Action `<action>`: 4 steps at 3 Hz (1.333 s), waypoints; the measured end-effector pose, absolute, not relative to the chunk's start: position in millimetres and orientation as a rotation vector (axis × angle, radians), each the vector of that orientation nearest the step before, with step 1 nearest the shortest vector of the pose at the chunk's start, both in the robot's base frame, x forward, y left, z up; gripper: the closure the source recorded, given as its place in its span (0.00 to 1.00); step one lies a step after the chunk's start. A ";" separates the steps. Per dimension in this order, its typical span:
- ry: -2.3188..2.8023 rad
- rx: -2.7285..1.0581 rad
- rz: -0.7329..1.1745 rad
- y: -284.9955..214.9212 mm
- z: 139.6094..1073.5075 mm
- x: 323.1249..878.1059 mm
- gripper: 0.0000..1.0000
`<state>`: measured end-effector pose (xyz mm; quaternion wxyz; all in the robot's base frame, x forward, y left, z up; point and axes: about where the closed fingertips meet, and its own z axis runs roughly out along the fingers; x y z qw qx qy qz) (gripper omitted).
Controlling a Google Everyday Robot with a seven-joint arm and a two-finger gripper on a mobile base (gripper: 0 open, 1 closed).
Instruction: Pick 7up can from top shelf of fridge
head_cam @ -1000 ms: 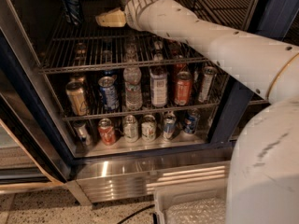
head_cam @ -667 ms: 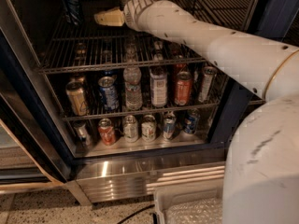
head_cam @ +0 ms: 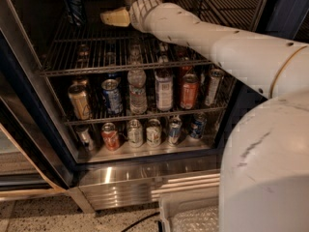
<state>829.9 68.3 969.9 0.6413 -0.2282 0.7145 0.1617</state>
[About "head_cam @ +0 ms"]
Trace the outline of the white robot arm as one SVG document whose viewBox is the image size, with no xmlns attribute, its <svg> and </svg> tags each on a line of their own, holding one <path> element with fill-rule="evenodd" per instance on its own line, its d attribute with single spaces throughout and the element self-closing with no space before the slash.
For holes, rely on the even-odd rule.
<svg viewBox="0 0 309 232">
<path fill-rule="evenodd" d="M 159 0 L 137 0 L 100 18 L 188 46 L 266 97 L 225 147 L 219 231 L 309 232 L 307 44 L 207 23 Z"/>
</svg>

